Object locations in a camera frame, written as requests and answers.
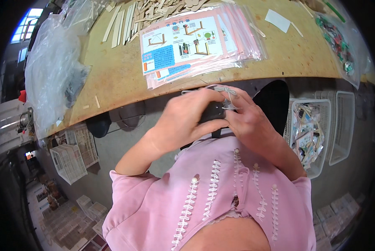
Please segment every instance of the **right hand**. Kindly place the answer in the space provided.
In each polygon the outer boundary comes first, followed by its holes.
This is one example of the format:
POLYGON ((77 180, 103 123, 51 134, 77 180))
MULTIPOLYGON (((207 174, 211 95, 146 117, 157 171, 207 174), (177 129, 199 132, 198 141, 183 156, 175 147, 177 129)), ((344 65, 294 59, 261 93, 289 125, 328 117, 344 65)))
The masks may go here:
MULTIPOLYGON (((231 95, 232 103, 242 108, 236 110, 238 113, 226 110, 225 119, 229 122, 229 128, 247 148, 264 157, 272 158, 270 154, 275 152, 273 151, 275 144, 281 142, 281 135, 275 131, 261 108, 245 91, 231 86, 229 88, 237 93, 231 95)), ((229 99, 228 93, 221 92, 221 94, 229 99)))

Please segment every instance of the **person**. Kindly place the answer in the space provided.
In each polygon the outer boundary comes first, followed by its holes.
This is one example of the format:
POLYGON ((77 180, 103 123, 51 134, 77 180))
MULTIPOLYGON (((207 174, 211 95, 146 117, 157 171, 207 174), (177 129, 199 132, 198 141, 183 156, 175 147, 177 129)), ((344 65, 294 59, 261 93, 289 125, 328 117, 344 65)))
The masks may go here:
POLYGON ((103 236, 112 250, 316 249, 311 182, 281 136, 286 83, 272 82, 254 98, 270 120, 245 91, 228 88, 236 95, 203 88, 172 98, 110 171, 113 207, 103 236), (198 124, 211 101, 225 98, 241 109, 198 124), (146 173, 190 142, 162 178, 146 173))

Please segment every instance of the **concrete floor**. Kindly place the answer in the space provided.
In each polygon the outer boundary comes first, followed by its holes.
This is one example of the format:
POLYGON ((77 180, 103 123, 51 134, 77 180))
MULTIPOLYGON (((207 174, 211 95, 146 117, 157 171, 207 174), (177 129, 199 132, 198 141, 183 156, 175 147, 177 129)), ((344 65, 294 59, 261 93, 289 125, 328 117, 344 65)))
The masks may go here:
MULTIPOLYGON (((234 82, 229 85, 237 86, 254 96, 262 87, 274 79, 256 79, 243 82, 234 82)), ((307 97, 312 98, 317 90, 347 90, 354 91, 352 86, 343 81, 326 78, 286 78, 291 98, 307 97)), ((152 98, 145 101, 146 116, 140 121, 128 121, 130 126, 141 124, 135 129, 117 130, 109 133, 104 138, 95 138, 99 164, 88 168, 88 175, 73 183, 67 184, 57 174, 52 158, 49 153, 40 150, 37 158, 44 166, 44 169, 51 178, 56 178, 71 201, 81 195, 86 195, 92 201, 97 201, 107 208, 112 207, 112 181, 109 171, 114 169, 117 162, 126 151, 131 148, 144 134, 153 127, 166 102, 180 93, 152 98), (100 169, 97 174, 90 172, 90 169, 100 169)), ((142 102, 125 106, 111 111, 112 121, 119 117, 125 118, 144 113, 142 102)), ((349 157, 333 166, 327 162, 324 164, 321 175, 312 179, 312 206, 313 210, 319 209, 333 200, 340 198, 346 192, 357 198, 361 193, 366 194, 371 183, 372 174, 375 169, 375 115, 367 114, 366 120, 355 118, 355 127, 349 157)), ((123 127, 122 123, 112 123, 110 131, 123 127)), ((157 177, 161 177, 174 164, 176 150, 162 156, 152 163, 149 171, 157 177)))

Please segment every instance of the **white string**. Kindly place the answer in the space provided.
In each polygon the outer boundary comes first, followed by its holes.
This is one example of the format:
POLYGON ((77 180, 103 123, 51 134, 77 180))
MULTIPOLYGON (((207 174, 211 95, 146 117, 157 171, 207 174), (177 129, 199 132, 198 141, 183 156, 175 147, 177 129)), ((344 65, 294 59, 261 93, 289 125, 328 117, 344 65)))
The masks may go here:
MULTIPOLYGON (((232 107, 222 107, 223 109, 225 109, 225 110, 240 110, 240 109, 242 109, 241 107, 236 107, 234 105, 234 103, 232 103, 231 95, 237 94, 237 92, 235 90, 232 90, 231 88, 229 88, 227 86, 222 86, 222 85, 218 85, 218 84, 209 85, 209 86, 206 86, 205 88, 210 88, 210 87, 214 87, 214 91, 216 91, 216 92, 226 92, 226 93, 228 93, 229 100, 230 100, 230 103, 231 103, 232 107)), ((196 90, 194 90, 194 91, 185 90, 185 91, 182 91, 182 95, 185 94, 185 93, 188 93, 188 92, 195 92, 195 91, 196 90)))

